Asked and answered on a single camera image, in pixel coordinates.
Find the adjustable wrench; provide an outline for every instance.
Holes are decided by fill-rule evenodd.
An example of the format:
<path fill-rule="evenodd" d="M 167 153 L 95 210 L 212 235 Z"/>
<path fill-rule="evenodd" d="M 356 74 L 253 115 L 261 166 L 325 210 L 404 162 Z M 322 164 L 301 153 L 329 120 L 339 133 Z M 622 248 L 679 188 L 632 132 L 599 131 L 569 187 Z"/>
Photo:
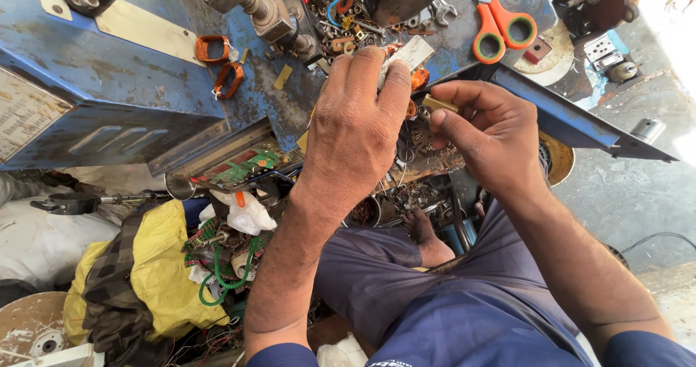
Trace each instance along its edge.
<path fill-rule="evenodd" d="M 435 20 L 440 26 L 449 26 L 449 23 L 447 20 L 445 20 L 445 16 L 447 14 L 451 13 L 452 15 L 457 16 L 457 9 L 451 4 L 447 4 L 445 0 L 435 0 L 430 6 L 433 8 L 433 11 L 435 12 Z"/>

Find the hand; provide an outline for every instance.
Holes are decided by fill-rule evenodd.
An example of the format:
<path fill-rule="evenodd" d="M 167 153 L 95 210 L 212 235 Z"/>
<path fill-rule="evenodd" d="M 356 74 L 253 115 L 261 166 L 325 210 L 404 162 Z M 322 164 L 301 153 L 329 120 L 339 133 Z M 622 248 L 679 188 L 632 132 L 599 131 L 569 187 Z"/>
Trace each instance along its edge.
<path fill-rule="evenodd" d="M 534 104 L 481 81 L 439 84 L 431 94 L 459 106 L 459 114 L 444 109 L 431 114 L 433 147 L 451 141 L 485 190 L 500 198 L 546 189 Z"/>
<path fill-rule="evenodd" d="M 342 54 L 319 94 L 302 174 L 290 193 L 292 199 L 311 203 L 318 219 L 343 220 L 394 161 L 411 76 L 405 62 L 391 63 L 377 97 L 383 61 L 378 47 Z"/>

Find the blue wire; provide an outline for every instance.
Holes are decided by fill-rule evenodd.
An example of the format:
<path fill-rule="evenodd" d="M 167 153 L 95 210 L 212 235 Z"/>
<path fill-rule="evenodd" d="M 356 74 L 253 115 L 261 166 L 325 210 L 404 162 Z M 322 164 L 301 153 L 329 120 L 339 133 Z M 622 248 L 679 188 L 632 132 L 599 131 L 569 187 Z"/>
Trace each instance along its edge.
<path fill-rule="evenodd" d="M 341 0 L 334 0 L 333 3 L 329 4 L 329 5 L 328 5 L 328 8 L 326 8 L 326 19 L 328 19 L 328 21 L 329 21 L 332 25 L 334 25 L 334 26 L 336 26 L 336 27 L 340 27 L 340 25 L 338 25 L 336 22 L 334 22 L 333 19 L 331 19 L 331 9 L 332 9 L 333 7 L 335 7 L 335 5 L 336 5 L 339 1 L 341 1 Z"/>

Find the plaid cloth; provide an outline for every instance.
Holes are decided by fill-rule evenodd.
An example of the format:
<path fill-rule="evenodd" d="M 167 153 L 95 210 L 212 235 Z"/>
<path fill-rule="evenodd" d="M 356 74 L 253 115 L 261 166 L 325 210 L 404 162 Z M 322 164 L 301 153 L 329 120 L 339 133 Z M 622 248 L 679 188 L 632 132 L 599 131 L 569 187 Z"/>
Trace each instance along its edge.
<path fill-rule="evenodd" d="M 132 212 L 87 274 L 82 299 L 87 302 L 83 329 L 91 330 L 90 342 L 98 353 L 112 359 L 137 347 L 136 339 L 152 327 L 152 313 L 138 299 L 130 283 L 133 239 L 144 212 Z"/>

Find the orange scissors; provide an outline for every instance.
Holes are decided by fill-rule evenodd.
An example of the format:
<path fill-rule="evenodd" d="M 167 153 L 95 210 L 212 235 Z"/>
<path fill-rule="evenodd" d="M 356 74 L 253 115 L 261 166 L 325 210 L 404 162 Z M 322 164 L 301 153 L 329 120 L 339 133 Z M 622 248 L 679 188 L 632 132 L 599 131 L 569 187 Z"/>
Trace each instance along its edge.
<path fill-rule="evenodd" d="M 483 64 L 496 63 L 505 54 L 505 44 L 512 49 L 524 49 L 537 37 L 537 23 L 528 14 L 510 13 L 500 6 L 498 0 L 478 1 L 476 9 L 481 15 L 481 30 L 473 43 L 474 56 L 478 61 Z M 515 40 L 510 34 L 511 26 L 516 23 L 526 28 L 528 36 L 523 41 Z M 498 44 L 493 56 L 485 56 L 481 51 L 481 41 L 487 38 Z"/>

